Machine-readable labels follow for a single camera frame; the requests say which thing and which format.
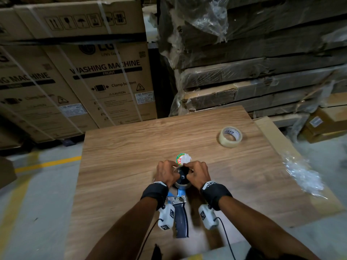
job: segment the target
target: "wooden table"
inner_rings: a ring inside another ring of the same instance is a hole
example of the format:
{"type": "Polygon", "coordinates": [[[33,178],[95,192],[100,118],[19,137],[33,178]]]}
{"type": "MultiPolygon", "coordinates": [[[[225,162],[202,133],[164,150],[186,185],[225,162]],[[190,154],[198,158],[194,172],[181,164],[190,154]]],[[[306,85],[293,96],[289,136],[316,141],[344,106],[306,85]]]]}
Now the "wooden table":
{"type": "MultiPolygon", "coordinates": [[[[153,182],[158,161],[175,160],[179,153],[205,161],[211,179],[233,196],[286,226],[319,218],[308,196],[285,171],[262,132],[241,106],[88,131],[72,210],[65,258],[84,259],[100,237],[141,197],[153,182]],[[233,149],[217,142],[220,130],[235,126],[243,140],[233,149]]],[[[187,190],[189,238],[155,227],[141,259],[150,259],[158,244],[163,259],[179,259],[226,245],[224,232],[208,231],[197,209],[203,199],[187,190]]],[[[243,240],[224,217],[230,242],[243,240]]],[[[152,224],[158,218],[155,215],[152,224]]]]}

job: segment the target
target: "yellow floor line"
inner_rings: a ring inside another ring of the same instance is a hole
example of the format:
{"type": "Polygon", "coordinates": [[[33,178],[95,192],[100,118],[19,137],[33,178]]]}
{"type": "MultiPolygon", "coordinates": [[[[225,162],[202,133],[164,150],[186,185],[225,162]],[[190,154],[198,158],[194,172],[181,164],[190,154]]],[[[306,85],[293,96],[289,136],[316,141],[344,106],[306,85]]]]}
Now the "yellow floor line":
{"type": "Polygon", "coordinates": [[[41,163],[41,164],[36,164],[36,165],[31,165],[31,166],[26,166],[26,167],[20,167],[20,168],[15,169],[15,172],[21,173],[21,172],[26,172],[28,170],[37,170],[37,169],[41,169],[41,168],[45,168],[45,167],[49,167],[49,166],[55,166],[55,165],[59,165],[59,164],[69,163],[72,161],[80,161],[80,160],[81,160],[81,156],[76,156],[76,157],[67,158],[67,159],[60,159],[58,161],[50,161],[50,162],[45,162],[45,163],[41,163]]]}
{"type": "Polygon", "coordinates": [[[4,216],[0,224],[0,259],[2,259],[4,250],[11,238],[11,233],[28,190],[31,177],[32,175],[23,175],[15,181],[16,186],[12,191],[11,199],[4,211],[4,216]]]}

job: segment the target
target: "barcode label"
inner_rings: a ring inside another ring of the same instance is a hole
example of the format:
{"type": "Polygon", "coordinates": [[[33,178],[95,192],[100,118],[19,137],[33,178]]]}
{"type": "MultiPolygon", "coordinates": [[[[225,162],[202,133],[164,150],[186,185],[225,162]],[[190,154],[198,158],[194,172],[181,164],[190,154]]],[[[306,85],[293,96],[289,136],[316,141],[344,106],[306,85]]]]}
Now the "barcode label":
{"type": "Polygon", "coordinates": [[[323,121],[321,120],[319,116],[313,118],[313,120],[310,121],[310,124],[312,125],[312,127],[318,127],[322,123],[323,121]]]}
{"type": "Polygon", "coordinates": [[[81,103],[73,104],[73,105],[67,105],[67,106],[61,106],[59,108],[67,117],[79,116],[79,115],[83,115],[83,114],[88,113],[88,112],[86,112],[86,110],[84,109],[84,107],[81,103]]]}
{"type": "Polygon", "coordinates": [[[149,103],[149,102],[154,102],[154,92],[153,91],[149,91],[149,92],[145,92],[145,93],[137,93],[135,94],[136,96],[136,101],[137,104],[145,104],[145,103],[149,103]]]}

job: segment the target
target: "tape roll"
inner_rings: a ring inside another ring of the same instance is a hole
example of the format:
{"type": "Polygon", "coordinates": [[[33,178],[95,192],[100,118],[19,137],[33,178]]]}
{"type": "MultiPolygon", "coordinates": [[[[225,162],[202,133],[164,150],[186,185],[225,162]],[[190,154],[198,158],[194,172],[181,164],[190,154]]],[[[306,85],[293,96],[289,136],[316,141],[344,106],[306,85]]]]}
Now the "tape roll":
{"type": "Polygon", "coordinates": [[[242,140],[242,133],[235,127],[225,127],[219,133],[219,143],[227,148],[235,148],[242,140]],[[229,140],[225,137],[225,134],[234,136],[235,140],[229,140]]]}

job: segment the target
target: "wrist strap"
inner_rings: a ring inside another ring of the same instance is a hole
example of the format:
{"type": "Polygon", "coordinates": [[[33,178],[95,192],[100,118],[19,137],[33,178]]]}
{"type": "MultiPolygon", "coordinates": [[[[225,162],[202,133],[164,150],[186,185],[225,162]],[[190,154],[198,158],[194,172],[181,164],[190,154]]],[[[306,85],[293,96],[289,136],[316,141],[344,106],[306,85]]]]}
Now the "wrist strap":
{"type": "Polygon", "coordinates": [[[216,211],[220,211],[218,202],[222,196],[232,197],[232,194],[223,184],[219,184],[214,181],[206,182],[201,188],[200,192],[207,203],[216,211]]]}
{"type": "Polygon", "coordinates": [[[157,211],[163,207],[168,196],[169,188],[163,182],[154,182],[143,191],[141,199],[145,197],[152,197],[158,201],[157,211]]]}

